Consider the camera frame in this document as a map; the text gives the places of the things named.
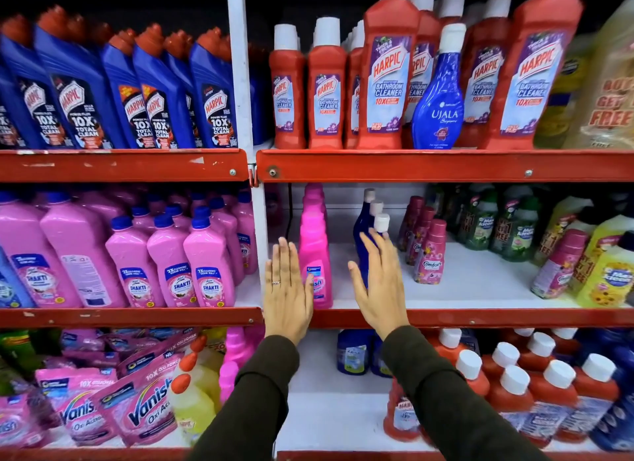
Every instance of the yellow max kleen bottle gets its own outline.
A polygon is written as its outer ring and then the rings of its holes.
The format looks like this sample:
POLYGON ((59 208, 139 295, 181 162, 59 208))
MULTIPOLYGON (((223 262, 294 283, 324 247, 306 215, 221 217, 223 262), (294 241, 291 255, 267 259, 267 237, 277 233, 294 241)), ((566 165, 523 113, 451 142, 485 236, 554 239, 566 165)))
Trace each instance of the yellow max kleen bottle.
POLYGON ((621 236, 594 265, 576 297, 583 307, 619 307, 634 285, 634 231, 621 236))
POLYGON ((569 289, 576 296, 585 286, 590 273, 593 273, 599 256, 615 246, 625 231, 634 230, 634 198, 628 202, 622 214, 607 219, 595 229, 583 256, 575 267, 569 289))
POLYGON ((194 385, 189 374, 174 378, 167 399, 174 411, 176 423, 189 445, 193 446, 216 417, 214 403, 194 385))

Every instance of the hand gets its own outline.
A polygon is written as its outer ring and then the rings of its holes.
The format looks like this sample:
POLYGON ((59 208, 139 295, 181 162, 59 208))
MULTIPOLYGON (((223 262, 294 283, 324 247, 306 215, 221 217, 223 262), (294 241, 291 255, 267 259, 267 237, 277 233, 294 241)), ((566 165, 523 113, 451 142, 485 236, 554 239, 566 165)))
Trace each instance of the hand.
POLYGON ((284 336, 297 345, 313 317, 313 275, 303 285, 295 244, 283 237, 279 242, 273 246, 273 260, 266 261, 264 336, 284 336))
POLYGON ((396 248, 387 233, 381 237, 374 229, 370 235, 376 245, 361 233, 361 240, 368 250, 368 289, 365 289, 359 266, 348 262, 353 279, 354 297, 367 323, 383 340, 396 328, 409 325, 405 309, 403 274, 396 248))

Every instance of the pink bottle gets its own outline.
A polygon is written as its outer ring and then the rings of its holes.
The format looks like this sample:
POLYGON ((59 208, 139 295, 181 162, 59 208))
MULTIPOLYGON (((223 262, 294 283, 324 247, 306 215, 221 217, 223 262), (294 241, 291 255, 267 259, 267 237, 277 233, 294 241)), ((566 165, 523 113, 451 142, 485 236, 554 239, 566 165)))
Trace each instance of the pink bottle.
POLYGON ((82 307, 39 221, 44 213, 0 191, 0 245, 39 307, 82 307))
POLYGON ((227 339, 225 342, 227 353, 223 365, 230 361, 235 362, 242 368, 256 352, 256 348, 247 341, 242 326, 232 326, 227 328, 227 339))
POLYGON ((154 217, 150 215, 150 209, 144 205, 135 205, 132 208, 132 224, 137 229, 145 232, 148 236, 154 234, 156 230, 154 217))
POLYGON ((231 257, 231 272, 233 273, 233 282, 237 286, 244 280, 242 248, 238 240, 238 219, 227 211, 222 197, 215 197, 210 200, 209 207, 212 219, 222 222, 225 226, 227 249, 231 257))
POLYGON ((168 204, 165 208, 165 213, 172 216, 174 225, 177 229, 184 232, 190 231, 192 220, 183 214, 183 208, 180 204, 168 204))
POLYGON ((299 228, 299 269, 302 281, 312 274, 315 309, 332 307, 332 272, 326 223, 317 212, 302 214, 299 228))
POLYGON ((106 232, 110 234, 110 221, 115 217, 125 216, 125 209, 121 204, 100 192, 94 184, 84 184, 79 187, 81 191, 77 204, 97 213, 106 227, 106 232))
POLYGON ((210 227, 209 217, 195 217, 183 249, 194 272, 201 307, 233 307, 236 302, 231 259, 224 235, 210 227))
POLYGON ((168 307, 198 307, 192 268, 183 242, 187 233, 177 229, 169 214, 154 219, 157 230, 148 239, 148 252, 157 265, 158 282, 168 307))
POLYGON ((245 274, 253 274, 258 270, 258 246, 256 245, 256 222, 253 219, 251 192, 238 194, 238 203, 231 213, 238 219, 238 240, 242 249, 242 263, 245 274))
POLYGON ((127 307, 128 302, 106 249, 96 212, 73 204, 66 192, 49 192, 51 208, 40 226, 61 259, 86 307, 127 307))
POLYGON ((106 250, 115 262, 123 292, 132 307, 165 307, 157 265, 148 252, 144 231, 132 227, 132 219, 112 219, 114 234, 106 241, 106 250))
POLYGON ((190 197, 192 198, 192 206, 190 207, 192 212, 192 217, 195 217, 194 211, 197 207, 201 205, 207 205, 207 196, 205 196, 202 192, 192 192, 190 197))
POLYGON ((147 194, 146 199, 148 201, 148 207, 150 208, 151 215, 158 216, 159 214, 163 214, 165 212, 167 204, 163 200, 163 196, 161 194, 150 192, 147 194))
POLYGON ((224 406, 235 387, 236 376, 238 375, 240 368, 234 361, 223 362, 220 368, 220 376, 218 378, 218 384, 220 385, 220 403, 224 406))
POLYGON ((444 249, 447 242, 447 223, 434 219, 427 231, 427 239, 418 253, 414 280, 420 284, 438 284, 444 269, 444 249))

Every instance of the sleeve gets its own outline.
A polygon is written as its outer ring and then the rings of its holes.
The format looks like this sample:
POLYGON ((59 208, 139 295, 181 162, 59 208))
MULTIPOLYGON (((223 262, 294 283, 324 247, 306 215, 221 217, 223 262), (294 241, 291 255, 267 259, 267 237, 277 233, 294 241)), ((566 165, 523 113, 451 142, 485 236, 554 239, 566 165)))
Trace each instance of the sleeve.
POLYGON ((474 393, 415 327, 392 331, 381 356, 447 461, 548 459, 474 393))
POLYGON ((266 337, 187 461, 270 461, 289 412, 289 382, 298 368, 299 353, 289 339, 266 337))

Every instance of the product label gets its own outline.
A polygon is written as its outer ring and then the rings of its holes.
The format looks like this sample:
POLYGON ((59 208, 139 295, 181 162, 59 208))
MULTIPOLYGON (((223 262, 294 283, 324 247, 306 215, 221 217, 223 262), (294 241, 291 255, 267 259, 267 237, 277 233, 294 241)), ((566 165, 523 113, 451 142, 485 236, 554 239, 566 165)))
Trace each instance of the product label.
POLYGON ((353 80, 353 98, 350 100, 350 129, 353 135, 359 135, 359 102, 361 100, 361 76, 355 75, 353 80))
POLYGON ((72 147, 70 133, 61 124, 50 87, 44 82, 25 77, 18 77, 17 80, 24 103, 36 121, 44 142, 50 146, 72 147))
POLYGON ((226 304, 223 280, 217 267, 197 267, 196 282, 200 288, 201 307, 223 307, 226 304))
POLYGON ((321 261, 306 266, 306 276, 313 275, 313 299, 323 299, 326 297, 326 278, 324 277, 323 264, 321 261))
POLYGON ((157 145, 161 149, 178 149, 178 141, 172 130, 167 108, 167 96, 163 91, 152 86, 143 84, 141 88, 157 145))
POLYGON ((235 128, 231 123, 229 92, 214 84, 202 84, 202 102, 214 145, 216 147, 237 147, 238 137, 236 137, 235 128))
POLYGON ((189 263, 175 264, 165 269, 165 280, 172 298, 176 301, 175 307, 185 307, 195 303, 198 299, 194 292, 192 280, 192 268, 189 263))
POLYGON ((315 134, 337 134, 341 120, 341 78, 338 74, 321 73, 315 77, 313 113, 315 134))
POLYGON ((103 285, 97 268, 90 257, 70 254, 59 258, 86 307, 112 304, 106 287, 103 285))
POLYGON ((140 267, 124 267, 119 270, 123 289, 128 294, 132 307, 154 307, 152 287, 147 274, 140 267))
POLYGON ((295 127, 295 101, 293 81, 290 75, 278 75, 273 79, 273 105, 275 129, 278 132, 293 132, 295 127))
POLYGON ((414 412, 414 406, 406 397, 402 397, 394 409, 394 427, 399 431, 417 431, 420 423, 414 412))
POLYGON ((515 428, 516 431, 519 431, 520 428, 524 425, 528 417, 531 415, 528 412, 511 412, 511 413, 498 413, 508 422, 510 422, 511 426, 515 428))
POLYGON ((66 301, 57 290, 55 273, 42 255, 15 254, 11 260, 22 283, 40 307, 66 301))
POLYGON ((589 433, 607 413, 612 401, 579 396, 579 404, 574 413, 566 418, 561 429, 570 433, 589 433))
POLYGON ((112 140, 104 131, 101 116, 90 85, 81 79, 53 74, 62 112, 75 129, 75 140, 82 149, 112 149, 112 140))
POLYGON ((498 86, 498 73, 504 62, 502 47, 487 46, 478 50, 465 92, 465 122, 486 124, 491 100, 498 86))
POLYGON ((397 132, 405 107, 411 37, 375 37, 368 76, 368 132, 397 132))
POLYGON ((423 97, 434 71, 435 47, 429 42, 421 42, 414 46, 414 58, 411 60, 413 72, 409 81, 407 107, 405 108, 405 122, 411 122, 416 104, 423 97))
POLYGON ((249 269, 251 257, 251 238, 246 234, 238 233, 238 241, 240 241, 240 249, 242 250, 242 263, 245 269, 249 269))
POLYGON ((535 132, 568 41, 568 34, 560 31, 532 33, 527 37, 504 105, 502 136, 535 132))
POLYGON ((154 142, 152 126, 139 88, 120 85, 119 96, 136 145, 142 149, 159 148, 160 146, 154 142))
POLYGON ((0 104, 0 145, 7 147, 26 147, 27 143, 12 124, 4 105, 0 104))
POLYGON ((573 408, 536 401, 520 432, 538 440, 549 440, 573 408))
POLYGON ((190 113, 190 121, 192 121, 192 132, 194 133, 194 145, 197 148, 202 148, 202 137, 200 136, 200 131, 198 130, 198 125, 196 124, 196 113, 194 112, 194 101, 192 96, 188 93, 185 93, 185 103, 187 104, 187 111, 190 113))

